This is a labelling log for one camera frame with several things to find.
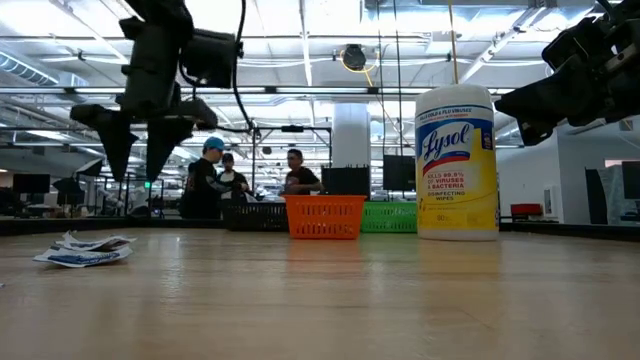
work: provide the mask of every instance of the man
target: man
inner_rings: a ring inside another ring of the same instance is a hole
[[[218,200],[229,187],[216,182],[213,164],[220,162],[224,141],[210,137],[204,142],[200,160],[189,164],[189,176],[182,196],[180,215],[185,219],[219,219]]]
[[[222,193],[220,198],[223,201],[231,200],[234,203],[246,202],[247,199],[244,193],[249,192],[249,185],[244,175],[233,170],[233,165],[235,164],[233,154],[224,154],[222,156],[222,164],[224,165],[224,172],[218,175],[216,180],[219,184],[229,187],[229,191]]]
[[[287,152],[287,162],[291,171],[287,174],[284,194],[310,195],[312,191],[322,191],[322,183],[311,170],[302,166],[302,152],[291,149]]]

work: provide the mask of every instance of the plastic basket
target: plastic basket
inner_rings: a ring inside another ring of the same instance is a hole
[[[289,230],[284,203],[228,204],[222,208],[222,220],[231,231]]]
[[[416,233],[416,203],[365,203],[360,229],[367,233]]]
[[[294,239],[357,239],[365,198],[286,195],[289,234]]]

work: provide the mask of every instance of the yellow label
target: yellow label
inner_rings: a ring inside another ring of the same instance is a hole
[[[495,230],[493,109],[447,106],[416,117],[418,226]]]

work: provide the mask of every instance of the table surface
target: table surface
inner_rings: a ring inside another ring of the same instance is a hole
[[[126,261],[0,238],[0,359],[634,359],[640,244],[123,229]]]

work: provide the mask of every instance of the orange basket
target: orange basket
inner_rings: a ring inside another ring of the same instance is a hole
[[[366,196],[285,195],[289,234],[294,239],[355,240]]]

